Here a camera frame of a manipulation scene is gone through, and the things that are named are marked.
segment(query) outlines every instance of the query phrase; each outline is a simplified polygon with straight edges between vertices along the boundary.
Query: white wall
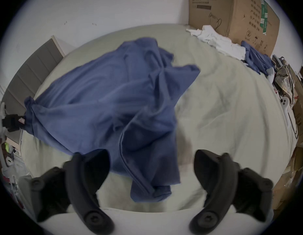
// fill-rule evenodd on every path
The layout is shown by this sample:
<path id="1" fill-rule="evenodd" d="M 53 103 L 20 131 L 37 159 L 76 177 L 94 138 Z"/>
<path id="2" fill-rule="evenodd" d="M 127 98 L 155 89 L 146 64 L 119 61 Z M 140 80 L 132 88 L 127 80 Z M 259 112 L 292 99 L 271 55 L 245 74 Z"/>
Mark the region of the white wall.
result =
<path id="1" fill-rule="evenodd" d="M 274 54 L 298 71 L 303 47 L 291 22 L 274 0 L 280 18 Z M 116 30 L 188 23 L 188 0 L 28 0 L 9 26 L 0 46 L 0 100 L 21 65 L 52 35 L 65 53 Z"/>

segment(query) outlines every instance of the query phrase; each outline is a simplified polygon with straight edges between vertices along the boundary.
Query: black clamp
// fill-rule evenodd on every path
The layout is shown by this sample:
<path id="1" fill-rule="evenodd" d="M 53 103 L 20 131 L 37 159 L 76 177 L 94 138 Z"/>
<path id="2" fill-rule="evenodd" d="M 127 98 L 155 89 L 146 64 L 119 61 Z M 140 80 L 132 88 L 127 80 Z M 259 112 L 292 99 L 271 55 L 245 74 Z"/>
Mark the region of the black clamp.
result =
<path id="1" fill-rule="evenodd" d="M 6 115 L 2 119 L 2 126 L 7 128 L 8 132 L 17 131 L 24 128 L 25 117 L 17 114 Z"/>

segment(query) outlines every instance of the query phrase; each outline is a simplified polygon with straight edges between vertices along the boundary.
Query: blue cloth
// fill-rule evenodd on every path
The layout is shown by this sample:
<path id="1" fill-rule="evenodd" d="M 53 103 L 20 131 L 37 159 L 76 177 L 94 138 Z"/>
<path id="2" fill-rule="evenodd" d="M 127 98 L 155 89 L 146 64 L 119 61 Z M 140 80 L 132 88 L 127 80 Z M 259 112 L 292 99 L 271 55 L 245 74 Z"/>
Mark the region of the blue cloth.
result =
<path id="1" fill-rule="evenodd" d="M 172 60 L 155 39 L 124 42 L 25 99 L 25 130 L 70 155 L 107 149 L 134 201 L 161 201 L 180 183 L 174 106 L 200 72 Z"/>
<path id="2" fill-rule="evenodd" d="M 261 54 L 245 41 L 241 42 L 241 46 L 245 47 L 245 61 L 248 64 L 248 67 L 256 71 L 258 74 L 262 72 L 268 76 L 267 69 L 273 66 L 270 57 Z"/>

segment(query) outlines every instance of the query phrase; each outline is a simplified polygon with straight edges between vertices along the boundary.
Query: gray headboard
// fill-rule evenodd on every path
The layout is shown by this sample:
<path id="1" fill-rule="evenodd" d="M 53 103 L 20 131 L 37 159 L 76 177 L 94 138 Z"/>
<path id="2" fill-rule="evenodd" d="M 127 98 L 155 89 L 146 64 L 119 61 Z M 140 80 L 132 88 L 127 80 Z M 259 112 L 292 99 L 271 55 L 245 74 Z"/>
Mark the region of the gray headboard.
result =
<path id="1" fill-rule="evenodd" d="M 36 50 L 10 82 L 2 102 L 6 105 L 7 114 L 24 115 L 24 99 L 34 97 L 40 85 L 49 73 L 63 59 L 55 42 L 50 39 Z M 21 131 L 8 133 L 7 137 L 19 143 Z"/>

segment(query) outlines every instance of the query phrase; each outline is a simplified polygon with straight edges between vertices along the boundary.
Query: white bed sheet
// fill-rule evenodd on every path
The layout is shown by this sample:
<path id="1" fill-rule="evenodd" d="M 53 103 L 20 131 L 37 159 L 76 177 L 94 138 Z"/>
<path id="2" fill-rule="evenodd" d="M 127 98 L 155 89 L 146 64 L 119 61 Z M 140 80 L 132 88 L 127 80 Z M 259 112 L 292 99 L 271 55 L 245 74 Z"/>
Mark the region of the white bed sheet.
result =
<path id="1" fill-rule="evenodd" d="M 202 206 L 205 191 L 193 172 L 197 149 L 217 154 L 228 152 L 241 167 L 249 167 L 274 184 L 283 173 L 296 138 L 266 77 L 242 61 L 224 56 L 190 36 L 187 26 L 161 24 L 140 26 L 95 39 L 67 55 L 39 88 L 39 96 L 58 77 L 124 41 L 154 37 L 158 45 L 174 54 L 173 65 L 196 64 L 201 73 L 176 105 L 177 147 L 181 184 L 158 203 L 135 203 L 130 198 L 131 179 L 110 173 L 97 192 L 101 207 L 170 212 Z M 289 111 L 293 125 L 295 119 Z M 71 157 L 23 132 L 21 154 L 33 177 Z"/>

